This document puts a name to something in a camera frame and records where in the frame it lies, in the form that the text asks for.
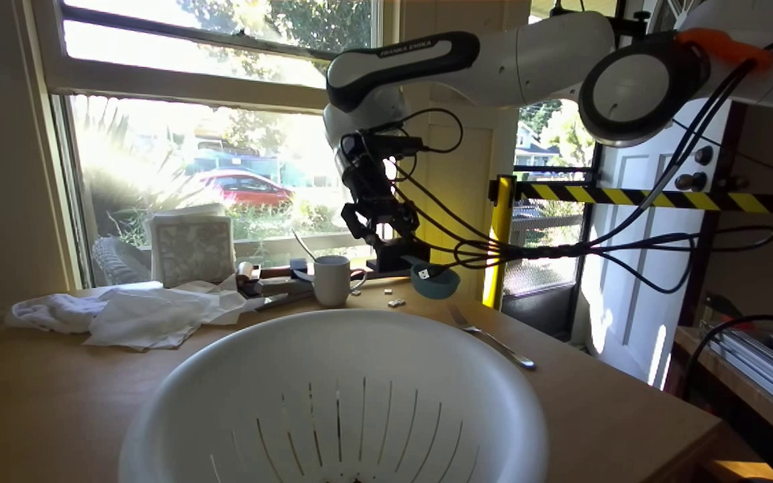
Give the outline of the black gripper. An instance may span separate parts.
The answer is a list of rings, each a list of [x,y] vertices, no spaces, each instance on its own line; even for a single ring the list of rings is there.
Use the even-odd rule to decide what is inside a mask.
[[[338,142],[342,182],[352,202],[342,217],[355,240],[367,241],[382,261],[421,257],[418,217],[410,202],[393,193],[387,159],[410,155],[414,142],[374,133],[344,135]]]

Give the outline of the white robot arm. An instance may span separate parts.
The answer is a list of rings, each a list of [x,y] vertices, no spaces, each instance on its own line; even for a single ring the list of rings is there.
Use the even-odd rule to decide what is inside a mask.
[[[693,100],[773,108],[773,0],[696,0],[666,32],[615,44],[601,13],[559,13],[505,32],[438,32],[338,55],[327,67],[327,142],[352,202],[350,232],[382,255],[415,247],[415,209],[387,189],[382,161],[421,146],[398,135],[402,88],[441,83],[485,108],[570,98],[601,142],[641,142]]]

